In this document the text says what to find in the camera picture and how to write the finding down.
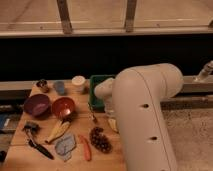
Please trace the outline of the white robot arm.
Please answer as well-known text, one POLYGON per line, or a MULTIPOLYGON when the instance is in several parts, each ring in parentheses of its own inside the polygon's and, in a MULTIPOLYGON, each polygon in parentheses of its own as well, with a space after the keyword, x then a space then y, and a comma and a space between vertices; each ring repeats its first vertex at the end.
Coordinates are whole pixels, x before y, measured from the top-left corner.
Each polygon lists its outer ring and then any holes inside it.
POLYGON ((127 171, 213 171, 213 98, 181 96, 169 63, 130 67, 95 94, 116 119, 127 171))

